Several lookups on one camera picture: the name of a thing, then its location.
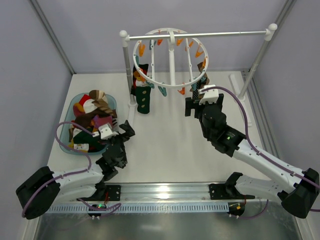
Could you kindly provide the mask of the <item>white round clip hanger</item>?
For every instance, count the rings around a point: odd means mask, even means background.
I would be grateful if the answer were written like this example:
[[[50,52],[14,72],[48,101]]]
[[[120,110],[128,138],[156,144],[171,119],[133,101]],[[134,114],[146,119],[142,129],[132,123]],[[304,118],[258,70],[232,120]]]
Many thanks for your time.
[[[158,28],[148,32],[145,35],[140,36],[131,36],[127,35],[124,38],[124,42],[128,43],[131,41],[136,41],[133,52],[133,65],[136,71],[139,74],[137,80],[145,84],[152,84],[156,86],[161,86],[165,88],[173,88],[179,89],[187,86],[191,86],[192,84],[199,81],[204,73],[207,72],[209,66],[209,55],[206,47],[199,40],[199,38],[210,37],[210,33],[188,33],[186,31],[177,29],[177,28]],[[168,64],[169,64],[169,83],[160,82],[156,79],[156,46],[160,46],[164,41],[167,41],[168,48]],[[144,56],[146,45],[145,41],[149,42],[149,50],[150,50],[150,74],[143,70],[140,67],[140,58]],[[184,44],[184,51],[186,52],[186,63],[187,70],[189,74],[189,81],[177,83],[176,82],[176,59],[175,59],[175,47],[181,46]],[[199,57],[203,57],[202,62],[205,63],[205,67],[203,72],[198,75],[194,75],[193,64],[191,59],[191,48],[196,45],[197,49],[195,51],[194,57],[197,59]]]

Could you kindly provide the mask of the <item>dark green dotted sock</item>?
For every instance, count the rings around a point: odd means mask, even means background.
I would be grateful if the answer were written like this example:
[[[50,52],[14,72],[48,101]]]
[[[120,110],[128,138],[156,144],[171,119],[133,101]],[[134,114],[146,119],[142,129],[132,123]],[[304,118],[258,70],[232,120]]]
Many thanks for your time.
[[[150,112],[151,101],[151,87],[137,86],[135,89],[135,96],[137,102],[137,111],[141,114],[148,114]]]

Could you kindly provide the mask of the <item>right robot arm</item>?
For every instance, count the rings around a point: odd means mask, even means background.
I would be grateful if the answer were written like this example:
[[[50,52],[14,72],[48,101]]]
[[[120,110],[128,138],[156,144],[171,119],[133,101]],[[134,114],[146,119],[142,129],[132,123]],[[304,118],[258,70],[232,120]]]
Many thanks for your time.
[[[200,100],[185,99],[185,116],[194,110],[203,137],[220,153],[240,160],[267,176],[268,180],[250,178],[234,172],[225,182],[225,191],[231,198],[240,195],[261,197],[277,202],[291,215],[305,219],[312,211],[320,193],[320,175],[308,168],[302,170],[259,149],[249,137],[227,125],[222,112],[224,96],[217,102],[201,104]]]

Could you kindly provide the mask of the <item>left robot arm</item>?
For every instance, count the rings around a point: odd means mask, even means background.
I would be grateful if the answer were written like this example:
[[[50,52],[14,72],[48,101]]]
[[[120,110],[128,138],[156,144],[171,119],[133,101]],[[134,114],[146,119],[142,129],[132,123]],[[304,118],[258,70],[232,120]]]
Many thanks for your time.
[[[118,169],[127,165],[125,142],[136,134],[129,121],[119,126],[122,133],[113,131],[108,124],[94,132],[77,123],[73,125],[94,140],[105,141],[106,150],[96,162],[92,162],[90,156],[81,151],[80,154],[88,160],[86,168],[69,171],[53,171],[49,166],[39,168],[15,191],[23,218],[38,218],[51,206],[67,201],[99,201],[106,192],[105,182],[114,178]]]

